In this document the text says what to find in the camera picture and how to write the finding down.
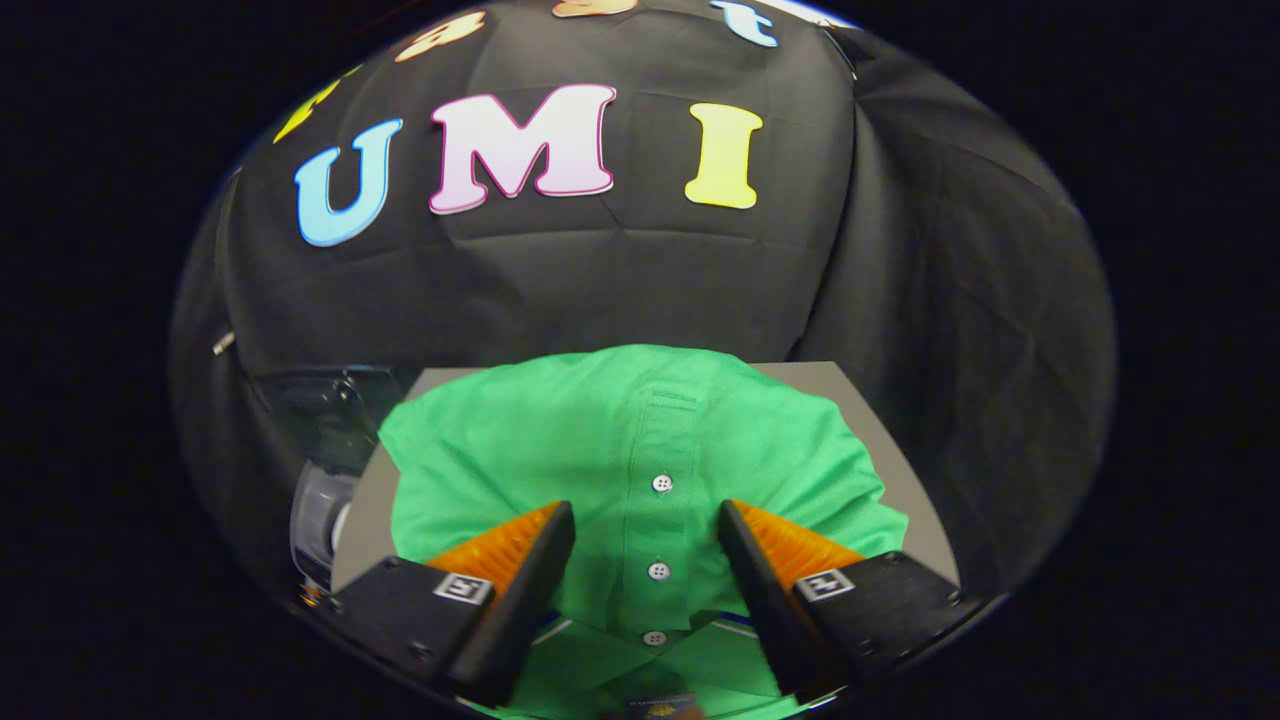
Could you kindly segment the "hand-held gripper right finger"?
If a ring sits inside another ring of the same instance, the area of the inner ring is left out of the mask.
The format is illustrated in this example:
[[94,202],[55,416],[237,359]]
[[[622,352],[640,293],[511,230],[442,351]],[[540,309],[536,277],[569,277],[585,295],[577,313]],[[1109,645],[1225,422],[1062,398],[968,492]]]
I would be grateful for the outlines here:
[[867,557],[736,498],[717,527],[780,689],[806,705],[923,661],[987,606],[905,552]]

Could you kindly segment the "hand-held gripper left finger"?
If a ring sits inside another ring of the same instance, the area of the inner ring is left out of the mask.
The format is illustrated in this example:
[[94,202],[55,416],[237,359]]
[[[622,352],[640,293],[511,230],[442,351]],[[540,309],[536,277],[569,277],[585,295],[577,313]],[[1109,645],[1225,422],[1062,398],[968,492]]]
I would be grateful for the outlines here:
[[387,556],[328,600],[328,624],[352,650],[429,694],[507,705],[575,542],[558,501],[430,562]]

